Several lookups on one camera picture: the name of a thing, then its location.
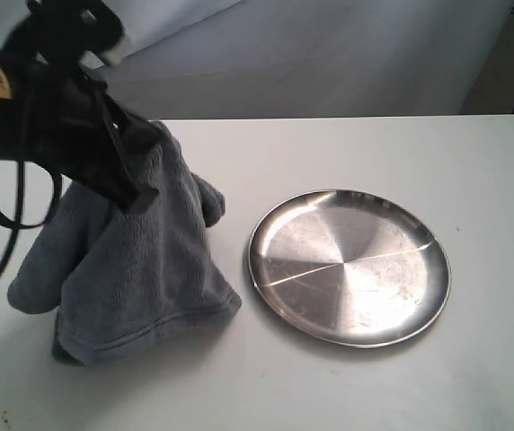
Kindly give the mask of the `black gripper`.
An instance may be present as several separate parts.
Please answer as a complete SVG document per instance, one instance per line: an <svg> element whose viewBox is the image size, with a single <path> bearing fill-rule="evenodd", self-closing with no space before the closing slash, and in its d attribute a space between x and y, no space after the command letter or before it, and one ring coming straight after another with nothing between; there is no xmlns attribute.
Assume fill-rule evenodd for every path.
<svg viewBox="0 0 514 431"><path fill-rule="evenodd" d="M158 189L140 180L137 167L158 141L155 126L107 93L107 83L80 66L36 107L38 136L31 159L103 198L125 215L142 215Z"/></svg>

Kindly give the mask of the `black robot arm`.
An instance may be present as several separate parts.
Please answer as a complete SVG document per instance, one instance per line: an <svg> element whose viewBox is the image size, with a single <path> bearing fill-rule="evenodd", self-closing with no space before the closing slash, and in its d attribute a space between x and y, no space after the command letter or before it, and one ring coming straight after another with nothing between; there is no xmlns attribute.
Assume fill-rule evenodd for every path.
<svg viewBox="0 0 514 431"><path fill-rule="evenodd" d="M85 67L63 75L0 52L0 161L35 163L125 214L143 214L159 191L131 172L129 158L145 154L154 140L152 127L121 108Z"/></svg>

